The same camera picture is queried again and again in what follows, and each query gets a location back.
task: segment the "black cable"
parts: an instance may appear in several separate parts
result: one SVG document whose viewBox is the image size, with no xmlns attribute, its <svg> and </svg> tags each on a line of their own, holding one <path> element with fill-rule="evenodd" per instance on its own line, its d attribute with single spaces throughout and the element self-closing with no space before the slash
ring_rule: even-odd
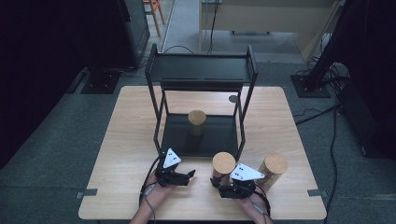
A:
<svg viewBox="0 0 396 224">
<path fill-rule="evenodd" d="M 148 175 L 146 176 L 145 182 L 143 183 L 142 189 L 140 190 L 139 205 L 142 203 L 143 194 L 144 194 L 146 188 L 148 187 L 148 186 L 146 186 L 146 184 L 148 183 L 149 176 L 150 176 L 150 174 L 151 174 L 151 172 L 152 172 L 152 169 L 154 168 L 155 163 L 157 163 L 157 161 L 158 161 L 161 157 L 162 157 L 162 156 L 158 156 L 157 159 L 155 159 L 155 161 L 151 164 L 151 167 L 150 167 L 149 170 L 148 170 Z"/>
<path fill-rule="evenodd" d="M 173 48 L 183 48 L 183 49 L 186 49 L 186 50 L 188 50 L 190 53 L 194 53 L 194 52 L 192 52 L 192 50 L 190 50 L 189 48 L 187 48 L 187 47 L 184 47 L 184 46 L 181 46 L 181 45 L 174 45 L 174 46 L 172 46 L 172 47 L 170 47 L 169 49 L 173 49 Z"/>
<path fill-rule="evenodd" d="M 335 189 L 337 187 L 337 182 L 338 182 L 338 169 L 337 169 L 337 163 L 335 161 L 335 157 L 334 157 L 334 142 L 335 142 L 335 136 L 337 135 L 337 108 L 340 105 L 337 105 L 337 107 L 334 108 L 334 113 L 333 113 L 333 135 L 332 135 L 332 145 L 330 146 L 330 156 L 332 157 L 332 168 L 334 170 L 334 181 L 332 184 L 332 193 L 330 194 L 329 197 L 329 201 L 327 201 L 326 204 L 326 212 L 327 212 L 327 216 L 324 218 L 324 224 L 327 223 L 327 218 L 329 216 L 329 211 L 330 211 L 330 206 L 332 204 L 332 197 L 334 196 L 335 193 Z"/>
<path fill-rule="evenodd" d="M 142 64 L 139 66 L 138 69 L 143 68 L 143 67 L 146 67 L 148 60 L 149 60 L 149 59 L 147 59 L 147 60 L 145 60 L 144 62 L 142 62 Z"/>
<path fill-rule="evenodd" d="M 308 111 L 308 110 L 315 110 L 315 111 L 317 111 L 317 112 L 319 112 L 319 113 L 322 112 L 321 110 L 318 110 L 318 109 L 315 109 L 315 108 L 310 108 L 310 109 L 305 109 L 305 110 L 303 111 L 303 114 L 298 114 L 298 115 L 293 115 L 293 116 L 294 116 L 294 117 L 304 116 L 304 115 L 305 115 L 305 112 Z"/>
<path fill-rule="evenodd" d="M 152 206 L 151 206 L 151 204 L 149 203 L 149 200 L 148 200 L 148 196 L 146 196 L 145 197 L 145 199 L 146 199 L 146 202 L 148 203 L 148 207 L 151 209 L 151 211 L 152 211 L 152 215 L 153 215 L 153 217 L 154 217 L 154 224 L 155 224 L 155 212 L 154 212 L 154 208 L 152 208 Z"/>
<path fill-rule="evenodd" d="M 216 15 L 218 14 L 218 8 L 219 8 L 219 0 L 216 0 L 215 15 L 214 15 L 213 21 L 212 21 L 212 29 L 210 31 L 210 44 L 209 44 L 209 50 L 207 51 L 207 53 L 211 53 L 212 49 L 213 49 L 213 30 L 215 29 L 215 22 L 216 22 Z"/>
<path fill-rule="evenodd" d="M 325 111 L 323 111 L 323 112 L 321 112 L 321 113 L 319 113 L 319 114 L 316 114 L 316 115 L 314 115 L 314 116 L 308 117 L 307 119 L 298 120 L 298 121 L 295 122 L 295 124 L 296 124 L 296 125 L 299 125 L 299 124 L 302 124 L 302 123 L 304 123 L 304 122 L 307 122 L 307 121 L 309 121 L 309 120 L 311 120 L 311 119 L 317 118 L 317 117 L 319 117 L 320 115 L 324 115 L 324 114 L 326 114 L 327 112 L 332 111 L 333 109 L 335 109 L 335 108 L 338 107 L 338 106 L 339 106 L 339 105 L 334 105 L 334 106 L 330 107 L 329 109 L 327 109 L 327 110 L 325 110 Z"/>
</svg>

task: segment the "power cord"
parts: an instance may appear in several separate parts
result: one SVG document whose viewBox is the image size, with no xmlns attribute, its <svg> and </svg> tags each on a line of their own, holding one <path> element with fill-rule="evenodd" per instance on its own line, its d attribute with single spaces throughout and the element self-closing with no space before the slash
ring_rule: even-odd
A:
<svg viewBox="0 0 396 224">
<path fill-rule="evenodd" d="M 212 21 L 212 29 L 210 31 L 210 44 L 209 44 L 209 50 L 207 51 L 207 53 L 211 53 L 212 49 L 213 49 L 213 30 L 215 29 L 216 15 L 218 14 L 218 9 L 219 9 L 219 0 L 216 0 L 215 16 L 213 17 L 213 21 Z"/>
<path fill-rule="evenodd" d="M 174 48 L 183 48 L 183 49 L 186 49 L 186 50 L 188 50 L 191 54 L 193 54 L 194 52 L 192 51 L 192 50 L 190 50 L 189 48 L 187 48 L 187 47 L 184 47 L 184 46 L 181 46 L 181 45 L 174 45 L 174 46 L 172 46 L 172 47 L 170 47 L 169 49 L 174 49 Z"/>
<path fill-rule="evenodd" d="M 318 114 L 316 114 L 316 115 L 310 116 L 310 117 L 308 117 L 308 118 L 306 118 L 306 119 L 300 119 L 300 120 L 296 121 L 295 124 L 296 124 L 296 125 L 299 125 L 299 124 L 305 123 L 305 122 L 307 122 L 307 121 L 309 121 L 309 120 L 311 120 L 311 119 L 315 119 L 315 118 L 317 118 L 317 117 L 319 117 L 319 116 L 321 116 L 321 115 L 326 114 L 327 112 L 330 112 L 330 111 L 334 110 L 334 109 L 337 108 L 338 106 L 340 106 L 340 105 L 334 105 L 334 106 L 332 106 L 332 107 L 326 109 L 325 111 L 320 112 L 320 113 L 318 113 Z"/>
<path fill-rule="evenodd" d="M 337 107 L 334 108 L 334 113 L 333 113 L 333 135 L 332 135 L 332 145 L 330 146 L 330 156 L 332 157 L 332 168 L 334 170 L 334 181 L 332 184 L 332 192 L 329 196 L 329 201 L 327 201 L 326 204 L 326 212 L 327 212 L 327 216 L 324 218 L 323 223 L 326 224 L 327 223 L 327 219 L 329 217 L 329 211 L 330 211 L 330 206 L 332 204 L 332 198 L 334 196 L 335 193 L 335 189 L 337 188 L 337 182 L 338 182 L 338 169 L 337 169 L 337 163 L 335 161 L 335 157 L 334 157 L 334 143 L 335 143 L 335 137 L 337 135 L 337 108 L 340 105 L 338 105 Z"/>
</svg>

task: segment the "wooden cylinder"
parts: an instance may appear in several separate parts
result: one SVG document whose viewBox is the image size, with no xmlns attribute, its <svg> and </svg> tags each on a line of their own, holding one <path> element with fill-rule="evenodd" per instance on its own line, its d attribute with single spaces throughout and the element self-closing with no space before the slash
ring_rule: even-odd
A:
<svg viewBox="0 0 396 224">
<path fill-rule="evenodd" d="M 189 113 L 189 131 L 194 136 L 200 136 L 205 132 L 206 114 L 202 110 L 192 110 Z"/>
<path fill-rule="evenodd" d="M 212 178 L 218 179 L 221 185 L 230 184 L 230 173 L 235 168 L 235 158 L 228 152 L 219 152 L 213 157 Z"/>
<path fill-rule="evenodd" d="M 270 189 L 275 182 L 288 170 L 288 161 L 277 152 L 271 152 L 265 156 L 259 171 L 265 175 L 264 179 L 256 182 L 262 186 L 264 191 Z"/>
</svg>

